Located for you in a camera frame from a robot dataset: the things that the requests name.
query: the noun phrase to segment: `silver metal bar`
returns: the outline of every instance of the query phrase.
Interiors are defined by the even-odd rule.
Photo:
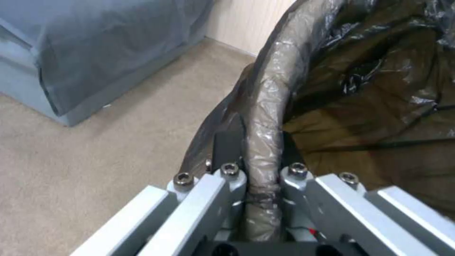
[[[176,207],[175,194],[147,186],[71,255],[134,255]]]
[[[138,255],[191,255],[199,242],[215,237],[230,207],[225,180],[204,175]]]
[[[309,181],[304,197],[328,240],[350,236],[370,255],[435,255],[334,174]]]
[[[368,201],[439,255],[455,255],[455,225],[398,187],[371,191]]]

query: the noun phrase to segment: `screw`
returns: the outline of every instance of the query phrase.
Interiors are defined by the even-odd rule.
[[[293,163],[288,168],[288,174],[295,178],[304,179],[307,173],[308,168],[303,163]]]
[[[353,173],[343,172],[338,174],[338,177],[348,184],[351,188],[357,189],[357,185],[359,184],[359,178],[357,175]]]
[[[205,172],[206,173],[212,172],[212,161],[210,159],[205,160]]]
[[[174,186],[180,190],[190,190],[194,185],[194,176],[189,173],[178,173],[173,179]]]
[[[236,163],[227,163],[223,164],[221,167],[221,174],[225,177],[238,177],[238,173],[240,170],[238,169],[238,165]]]

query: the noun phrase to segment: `clear plastic wrap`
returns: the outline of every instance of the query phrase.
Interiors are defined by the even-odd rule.
[[[243,158],[249,177],[243,227],[251,241],[282,238],[278,203],[282,129],[291,134],[315,174],[358,170],[369,188],[401,184],[397,170],[393,176],[390,165],[375,165],[367,158],[368,147],[406,154],[395,146],[419,144],[422,139],[441,139],[445,144],[440,148],[451,147],[448,143],[455,136],[451,114],[439,112],[455,102],[455,60],[449,48],[452,13],[452,3],[442,0],[298,0],[256,62],[245,68],[234,90],[201,125],[180,171],[205,173],[214,134],[229,129],[240,115],[246,128]],[[431,169],[433,161],[422,157],[429,145],[409,150],[420,156],[420,164],[427,163],[425,170]],[[381,161],[394,156],[375,153]],[[398,162],[390,161],[418,177],[410,169],[413,163],[407,168]],[[453,173],[451,162],[447,160],[445,169],[438,163],[434,176]],[[402,185],[412,192],[416,184]],[[436,186],[434,181],[428,184],[429,189]],[[440,191],[428,195],[436,198]],[[423,200],[441,210],[450,202],[441,198],[445,199]]]

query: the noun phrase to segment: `black hole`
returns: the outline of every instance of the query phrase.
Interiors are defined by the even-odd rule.
[[[189,179],[189,178],[190,178],[190,176],[188,174],[186,174],[186,173],[181,173],[181,174],[179,174],[177,176],[178,180],[186,180],[186,179]]]
[[[238,251],[230,244],[219,244],[213,249],[212,256],[238,256]]]
[[[316,256],[341,256],[342,254],[331,245],[321,245],[316,248]]]
[[[294,168],[294,169],[304,169],[305,168],[305,165],[301,164],[301,163],[293,163],[291,168]]]
[[[352,174],[343,174],[343,178],[344,179],[348,179],[348,180],[354,180],[355,179],[354,175],[352,175]]]
[[[235,166],[233,164],[227,164],[224,166],[226,170],[235,170]]]

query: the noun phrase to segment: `wrinkled plastic sheet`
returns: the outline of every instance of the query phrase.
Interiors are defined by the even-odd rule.
[[[2,0],[0,26],[28,43],[62,116],[112,83],[190,45],[213,0]]]
[[[395,184],[455,216],[453,10],[441,0],[297,1],[201,125],[180,171],[202,175],[213,135],[241,115],[247,240],[282,238],[283,130],[314,174]]]

